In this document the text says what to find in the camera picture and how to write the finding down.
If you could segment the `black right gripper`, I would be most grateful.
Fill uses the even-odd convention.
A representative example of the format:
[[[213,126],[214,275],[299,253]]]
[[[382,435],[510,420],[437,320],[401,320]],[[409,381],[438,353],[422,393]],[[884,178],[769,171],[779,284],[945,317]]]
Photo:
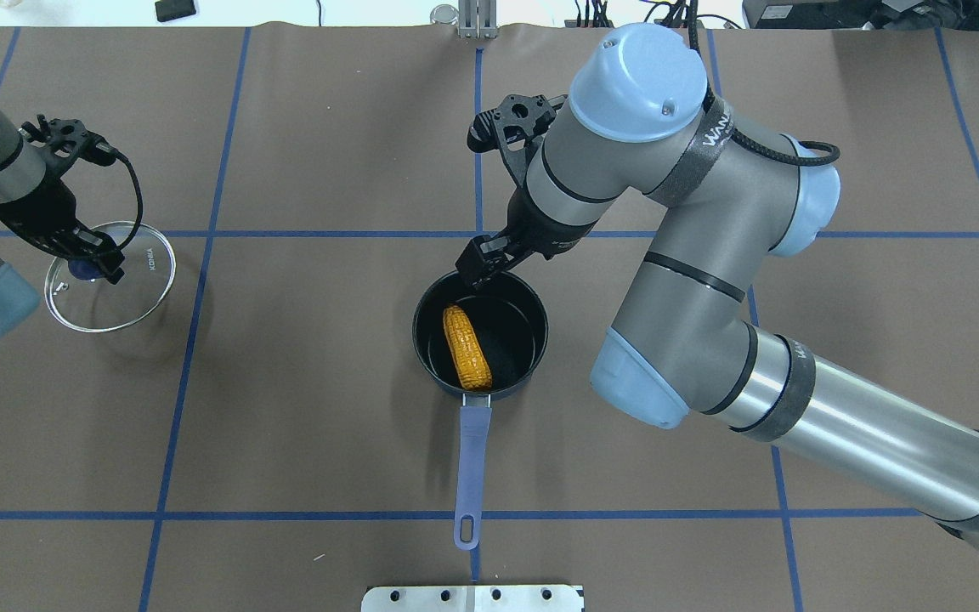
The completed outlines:
[[[574,248],[595,222],[564,224],[536,206],[525,187],[517,187],[506,210],[506,226],[494,236],[474,236],[456,260],[459,279],[481,290],[487,282],[532,254],[551,259]]]

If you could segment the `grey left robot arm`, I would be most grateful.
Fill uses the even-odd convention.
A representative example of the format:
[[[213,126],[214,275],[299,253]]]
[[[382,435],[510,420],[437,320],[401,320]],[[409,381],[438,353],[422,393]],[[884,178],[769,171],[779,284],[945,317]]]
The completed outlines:
[[[0,222],[31,247],[73,264],[85,280],[119,283],[128,239],[113,239],[77,219],[76,198],[63,175],[78,160],[108,167],[126,158],[78,120],[19,127],[0,109]],[[35,287],[0,258],[0,338],[39,303]]]

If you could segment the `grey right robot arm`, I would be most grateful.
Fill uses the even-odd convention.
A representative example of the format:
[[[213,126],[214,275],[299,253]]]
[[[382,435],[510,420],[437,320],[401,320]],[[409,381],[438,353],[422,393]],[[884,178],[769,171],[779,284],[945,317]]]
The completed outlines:
[[[499,151],[514,182],[505,228],[457,261],[470,286],[567,252],[626,190],[665,207],[591,369],[607,403],[657,428],[710,415],[979,551],[979,430],[739,317],[764,259],[803,252],[832,219],[840,152],[742,120],[712,89],[694,25],[607,31],[567,94],[479,112],[467,147]]]

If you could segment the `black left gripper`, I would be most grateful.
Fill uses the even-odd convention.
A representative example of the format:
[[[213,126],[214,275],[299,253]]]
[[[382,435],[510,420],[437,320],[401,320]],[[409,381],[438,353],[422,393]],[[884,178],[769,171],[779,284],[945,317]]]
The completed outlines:
[[[90,260],[90,280],[117,284],[125,256],[110,237],[76,217],[76,198],[65,182],[43,175],[31,193],[0,204],[0,221],[33,247],[69,260]]]

